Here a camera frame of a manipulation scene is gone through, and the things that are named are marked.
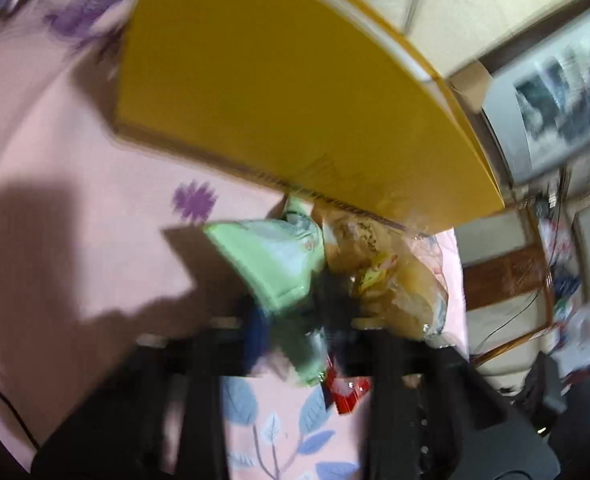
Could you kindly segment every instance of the clear plastic bag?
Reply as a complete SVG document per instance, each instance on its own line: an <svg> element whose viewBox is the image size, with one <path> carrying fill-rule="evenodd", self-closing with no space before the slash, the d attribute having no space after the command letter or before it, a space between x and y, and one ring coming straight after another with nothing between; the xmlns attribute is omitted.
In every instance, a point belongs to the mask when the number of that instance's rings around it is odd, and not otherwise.
<svg viewBox="0 0 590 480"><path fill-rule="evenodd" d="M448 296L411 252L403 234L373 219L316 206L332 272L348 274L363 314L396 335L421 340L440 333Z"/></svg>
<svg viewBox="0 0 590 480"><path fill-rule="evenodd" d="M590 306L578 308L566 322L564 346L552 352L559 376L590 364Z"/></svg>

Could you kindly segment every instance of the clutter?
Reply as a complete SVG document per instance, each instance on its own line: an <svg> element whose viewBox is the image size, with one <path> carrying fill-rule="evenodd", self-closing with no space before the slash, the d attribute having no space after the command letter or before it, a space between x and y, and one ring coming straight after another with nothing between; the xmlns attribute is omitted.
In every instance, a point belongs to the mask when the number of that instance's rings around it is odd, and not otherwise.
<svg viewBox="0 0 590 480"><path fill-rule="evenodd" d="M572 234L565 219L551 221L542 218L537 224L547 262L551 264L569 262L572 259L573 243Z"/></svg>
<svg viewBox="0 0 590 480"><path fill-rule="evenodd" d="M551 353L561 378L590 364L590 306L575 310L566 322L564 337L563 346Z"/></svg>
<svg viewBox="0 0 590 480"><path fill-rule="evenodd" d="M570 298L582 284L582 279L575 276L568 267L562 263L551 266L553 274L553 286L555 288L555 301Z"/></svg>
<svg viewBox="0 0 590 480"><path fill-rule="evenodd" d="M301 384L326 378L339 395L339 410L350 412L357 390L340 388L355 380L337 380L327 367L329 320L320 317L320 271L344 276L345 298L358 301L362 317L395 335L423 340L441 332L447 294L434 274L411 252L401 232L369 218L317 206L320 228L303 203L289 196L281 219L213 223L203 230L217 250L246 281L255 305L246 320L247 369L271 349L279 349L297 371ZM339 308L349 308L339 300ZM361 387L368 391L369 386Z"/></svg>
<svg viewBox="0 0 590 480"><path fill-rule="evenodd" d="M572 300L571 298L562 298L555 303L553 308L553 322L560 323L570 317L572 313Z"/></svg>

